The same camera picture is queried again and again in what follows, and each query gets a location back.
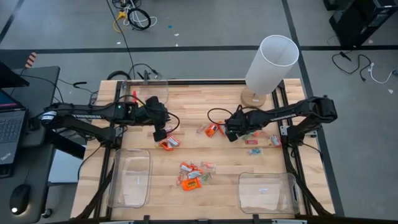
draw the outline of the white cylinder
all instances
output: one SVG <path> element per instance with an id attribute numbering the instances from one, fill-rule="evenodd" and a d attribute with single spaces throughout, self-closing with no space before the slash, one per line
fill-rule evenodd
<path id="1" fill-rule="evenodd" d="M 246 85 L 258 95 L 272 93 L 299 59 L 299 48 L 287 37 L 271 35 L 262 40 L 246 74 Z"/>

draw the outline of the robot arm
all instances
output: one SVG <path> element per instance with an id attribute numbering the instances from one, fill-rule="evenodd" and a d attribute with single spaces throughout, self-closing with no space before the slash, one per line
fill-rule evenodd
<path id="1" fill-rule="evenodd" d="M 45 128 L 67 128 L 78 133 L 94 136 L 100 143 L 114 144 L 120 129 L 99 128 L 79 119 L 105 119 L 120 126 L 154 126 L 154 139 L 160 141 L 167 137 L 163 129 L 170 120 L 167 108 L 156 96 L 146 100 L 139 107 L 133 102 L 115 102 L 105 106 L 73 105 L 55 103 L 45 109 L 41 122 Z"/>
<path id="2" fill-rule="evenodd" d="M 322 123 L 330 123 L 337 119 L 335 104 L 326 97 L 312 97 L 269 111 L 252 108 L 254 110 L 243 112 L 243 109 L 245 108 L 239 106 L 236 112 L 225 120 L 226 135 L 231 142 L 242 135 L 260 130 L 271 122 L 303 116 L 305 119 L 300 124 L 287 128 L 289 144 L 300 145 L 305 133 L 318 129 Z"/>

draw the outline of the wooden table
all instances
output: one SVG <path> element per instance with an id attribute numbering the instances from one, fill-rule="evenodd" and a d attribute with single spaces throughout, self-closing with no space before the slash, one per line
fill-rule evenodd
<path id="1" fill-rule="evenodd" d="M 285 79 L 289 103 L 296 103 L 305 98 L 299 79 Z M 229 142 L 226 137 L 217 133 L 213 138 L 197 134 L 202 124 L 209 123 L 207 111 L 212 108 L 225 108 L 234 112 L 241 103 L 240 94 L 245 85 L 170 85 L 168 111 L 181 120 L 180 127 L 172 134 L 181 142 L 174 151 L 157 149 L 154 146 L 153 127 L 129 127 L 123 137 L 123 149 L 147 149 L 152 158 L 152 177 L 149 200 L 142 208 L 114 208 L 113 220 L 142 220 L 150 215 L 151 220 L 193 220 L 193 219 L 250 219 L 238 205 L 238 176 L 242 172 L 273 173 L 286 172 L 281 148 L 274 147 L 266 138 L 258 138 L 264 148 L 263 155 L 249 156 L 248 150 L 253 146 L 245 145 L 239 139 Z M 102 81 L 98 93 L 97 105 L 105 105 L 114 100 L 116 81 Z M 263 110 L 274 108 L 272 96 L 267 95 Z M 228 114 L 214 111 L 214 120 L 226 119 Z M 303 118 L 294 118 L 295 124 Z M 168 125 L 175 126 L 173 118 Z M 105 127 L 106 121 L 93 121 L 94 125 Z M 279 135 L 277 123 L 264 128 L 269 134 Z M 315 138 L 306 137 L 304 142 L 317 146 Z M 92 141 L 87 145 L 85 157 L 99 146 Z M 307 146 L 299 147 L 303 171 L 308 188 L 318 201 L 331 213 L 334 212 L 323 164 L 317 151 Z M 100 179 L 104 150 L 100 149 L 86 161 L 81 168 L 80 180 L 76 190 L 71 217 L 77 216 L 97 191 Z M 113 157 L 109 158 L 109 168 Z M 176 186 L 176 178 L 181 162 L 207 161 L 217 165 L 210 184 L 190 192 Z M 104 216 L 108 190 L 103 197 L 101 215 Z M 305 213 L 303 205 L 300 210 Z M 290 218 L 293 215 L 261 214 L 260 218 Z"/>

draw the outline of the black desk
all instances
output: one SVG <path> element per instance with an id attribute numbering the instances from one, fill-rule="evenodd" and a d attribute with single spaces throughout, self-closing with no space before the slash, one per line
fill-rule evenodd
<path id="1" fill-rule="evenodd" d="M 24 71 L 24 75 L 46 78 L 56 84 L 59 71 L 59 67 L 30 68 Z M 43 110 L 42 105 L 48 106 L 52 103 L 55 87 L 43 80 L 24 78 L 30 82 L 30 86 L 16 88 L 12 96 L 31 111 L 31 116 L 35 116 Z M 26 88 L 33 88 L 35 93 L 29 91 L 30 94 L 27 94 L 28 89 Z M 24 136 L 24 141 L 26 143 L 35 142 L 34 138 L 40 136 L 43 131 L 41 129 L 37 132 L 29 132 L 28 135 Z M 38 147 L 23 147 L 18 150 L 14 163 L 14 175 L 10 178 L 0 179 L 1 223 L 35 223 L 39 221 L 47 198 L 47 181 L 54 149 L 52 144 L 44 144 Z M 29 205 L 24 213 L 13 215 L 9 208 L 11 192 L 19 184 L 23 184 L 25 178 L 26 183 L 31 186 Z"/>

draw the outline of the concrete floor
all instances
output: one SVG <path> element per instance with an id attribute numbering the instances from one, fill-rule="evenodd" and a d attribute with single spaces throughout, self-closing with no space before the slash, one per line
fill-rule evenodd
<path id="1" fill-rule="evenodd" d="M 287 2 L 300 45 L 327 46 L 326 41 L 334 33 L 328 23 L 332 12 L 325 10 L 323 2 Z M 0 2 L 0 28 L 16 4 L 17 0 Z M 159 21 L 143 32 L 126 29 L 130 47 L 253 46 L 271 34 L 291 37 L 282 1 L 142 0 L 142 9 L 157 16 Z M 21 54 L 24 52 L 21 50 L 29 49 L 101 48 L 102 51 L 93 54 L 47 52 L 39 54 L 34 64 L 35 67 L 58 65 L 63 80 L 88 81 L 86 87 L 96 90 L 112 71 L 128 71 L 131 66 L 127 53 L 106 50 L 125 47 L 121 35 L 113 31 L 112 23 L 105 1 L 24 1 L 0 42 L 0 50 L 13 49 L 13 54 Z M 397 45 L 397 23 L 398 13 L 370 38 L 372 44 L 365 45 Z M 332 37 L 329 44 L 338 45 L 338 42 Z M 132 57 L 134 63 L 148 63 L 167 78 L 244 78 L 255 53 L 255 50 L 193 50 L 134 52 Z M 338 120 L 324 125 L 324 130 L 345 215 L 398 220 L 395 209 L 398 120 L 394 118 L 398 110 L 394 103 L 398 100 L 398 77 L 380 85 L 364 72 L 367 78 L 364 83 L 358 73 L 346 75 L 332 64 L 331 56 L 337 53 L 303 51 L 302 55 L 314 95 L 328 95 L 338 110 Z M 365 50 L 351 52 L 349 56 L 355 61 L 358 54 L 367 55 L 376 64 L 374 76 L 379 80 L 385 80 L 392 69 L 398 68 L 398 50 Z M 347 70 L 355 67 L 346 60 L 338 63 Z M 287 77 L 301 78 L 299 66 L 295 65 Z M 58 86 L 65 101 L 88 101 L 85 92 L 63 83 Z M 57 207 L 54 221 L 69 217 L 73 186 L 50 191 L 49 204 L 56 207 L 61 195 L 66 195 L 62 199 L 65 203 Z"/>

